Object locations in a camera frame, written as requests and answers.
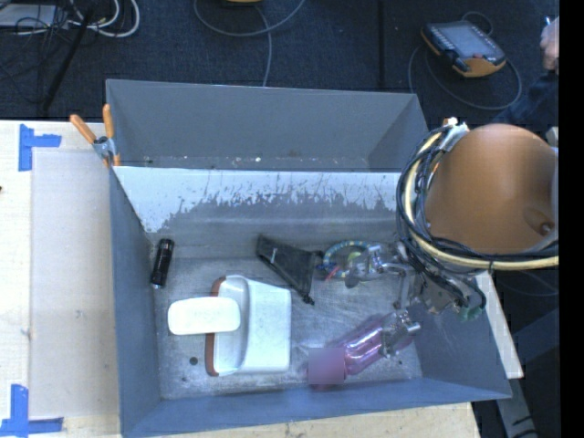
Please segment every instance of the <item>orange handle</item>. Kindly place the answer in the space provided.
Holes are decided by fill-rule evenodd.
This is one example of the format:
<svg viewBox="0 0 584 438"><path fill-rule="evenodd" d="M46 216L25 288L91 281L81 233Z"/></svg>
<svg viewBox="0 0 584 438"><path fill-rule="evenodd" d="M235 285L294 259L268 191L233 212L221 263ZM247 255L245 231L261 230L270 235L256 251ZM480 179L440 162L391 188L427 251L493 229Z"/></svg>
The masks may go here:
<svg viewBox="0 0 584 438"><path fill-rule="evenodd" d="M111 117L111 108L109 104L104 104L103 106L103 124L106 127L106 136L108 138L113 138L113 118Z"/></svg>
<svg viewBox="0 0 584 438"><path fill-rule="evenodd" d="M111 107L109 104L103 105L102 113L103 113L103 124L106 127L106 136L108 138L113 138L113 135L114 135L113 118L111 117ZM120 159L120 153L118 152L118 154L113 156L113 165L120 165L120 164L121 164L121 159Z"/></svg>
<svg viewBox="0 0 584 438"><path fill-rule="evenodd" d="M79 115L72 114L69 117L69 121L73 123L75 128L79 130L79 133L81 133L83 135L83 138L85 138L89 143L93 144L93 141L97 139L95 133L89 129L88 124L85 121L83 121L83 119Z"/></svg>

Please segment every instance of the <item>orange device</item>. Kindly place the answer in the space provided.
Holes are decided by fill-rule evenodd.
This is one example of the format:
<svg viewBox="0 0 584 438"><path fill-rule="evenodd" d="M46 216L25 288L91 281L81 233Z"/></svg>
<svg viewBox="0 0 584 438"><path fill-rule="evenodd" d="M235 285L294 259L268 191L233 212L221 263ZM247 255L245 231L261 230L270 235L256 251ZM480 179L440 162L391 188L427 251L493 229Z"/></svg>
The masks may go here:
<svg viewBox="0 0 584 438"><path fill-rule="evenodd" d="M422 27L422 39L434 54L465 78L491 75L506 63L501 47L469 21L428 23Z"/></svg>

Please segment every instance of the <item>white wire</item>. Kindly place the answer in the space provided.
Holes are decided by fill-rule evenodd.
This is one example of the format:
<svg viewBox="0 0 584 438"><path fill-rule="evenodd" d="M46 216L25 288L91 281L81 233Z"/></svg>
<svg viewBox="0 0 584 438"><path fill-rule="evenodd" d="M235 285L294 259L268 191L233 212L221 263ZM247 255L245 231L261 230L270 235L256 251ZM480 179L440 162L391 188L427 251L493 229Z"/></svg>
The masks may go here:
<svg viewBox="0 0 584 438"><path fill-rule="evenodd" d="M69 0L69 2L75 8L75 13L76 13L77 17L79 19L83 20L83 15L81 14L81 12L78 10L77 6L75 5L75 0ZM131 5L132 5L132 9L133 9L133 12L135 15L134 24L133 24L131 29L129 29L128 31L126 31L124 33L108 32L108 31L103 30L104 27L112 25L120 17L120 1L113 0L113 2L114 2L114 5L116 6L114 16L109 21L106 21L105 23L91 23L88 25L88 29L91 31L95 31L98 34L105 36L105 37L128 37L128 36L131 36L132 34L134 34L138 30L138 27L140 26L140 9L138 7L138 3L136 2L136 0L130 0ZM72 25L76 25L76 26L81 26L81 24L82 24L79 21L75 21L75 20L69 20L68 22L71 23Z"/></svg>
<svg viewBox="0 0 584 438"><path fill-rule="evenodd" d="M83 21L83 15L78 10L77 5L75 5L75 0L69 0L69 2L71 3L71 5L73 6L73 8L75 9L75 13L76 13L77 17L81 21ZM118 19L118 17L120 16L120 2L118 0L113 0L113 3L116 6L116 11L114 13L114 16L109 21L106 21L105 23L91 23L91 24L88 25L88 27L89 28L92 28L92 27L102 28L102 27L106 27L106 26L109 26L109 25L115 23L116 20ZM75 21L75 20L72 20L72 19L70 19L68 22L70 24L72 24L72 25L77 25L77 26L81 26L81 24L82 24L79 21Z"/></svg>
<svg viewBox="0 0 584 438"><path fill-rule="evenodd" d="M134 34L138 30L138 27L140 27L140 9L138 8L138 3L136 2L136 0L130 0L130 2L132 5L132 8L134 10L135 20L134 20L134 25L131 27L131 29L129 29L125 33L109 33L107 31L103 31L100 27L90 27L89 29L96 31L100 35L106 36L106 37L128 37L128 36L131 36L132 34Z"/></svg>

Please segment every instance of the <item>black tool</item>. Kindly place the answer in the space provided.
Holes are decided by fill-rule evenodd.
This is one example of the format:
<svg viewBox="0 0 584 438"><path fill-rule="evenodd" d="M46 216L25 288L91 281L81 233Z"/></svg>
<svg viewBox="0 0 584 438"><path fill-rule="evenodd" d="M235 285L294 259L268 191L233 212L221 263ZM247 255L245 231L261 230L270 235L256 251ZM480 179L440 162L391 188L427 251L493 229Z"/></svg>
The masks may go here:
<svg viewBox="0 0 584 438"><path fill-rule="evenodd" d="M171 265L173 249L174 242L170 238L163 238L158 243L154 269L150 278L150 281L155 287L164 287L166 285L166 277L168 276L168 268Z"/></svg>
<svg viewBox="0 0 584 438"><path fill-rule="evenodd" d="M305 303L314 305L314 300L309 294L316 253L278 242L264 235L257 238L255 253L288 282L302 296Z"/></svg>

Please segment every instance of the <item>black device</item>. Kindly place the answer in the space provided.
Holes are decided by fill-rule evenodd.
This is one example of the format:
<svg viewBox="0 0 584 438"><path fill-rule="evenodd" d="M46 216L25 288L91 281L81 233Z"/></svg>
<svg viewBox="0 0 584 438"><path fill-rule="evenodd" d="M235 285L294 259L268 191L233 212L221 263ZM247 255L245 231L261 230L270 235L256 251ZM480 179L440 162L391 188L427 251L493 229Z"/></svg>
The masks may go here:
<svg viewBox="0 0 584 438"><path fill-rule="evenodd" d="M151 274L151 283L155 287L164 287L166 285L166 277L171 265L173 250L174 242L170 238L163 238L158 242L158 250L156 251L156 259L154 260L154 268Z"/></svg>
<svg viewBox="0 0 584 438"><path fill-rule="evenodd" d="M491 75L506 63L505 52L473 23L428 23L422 38L430 49L466 78Z"/></svg>

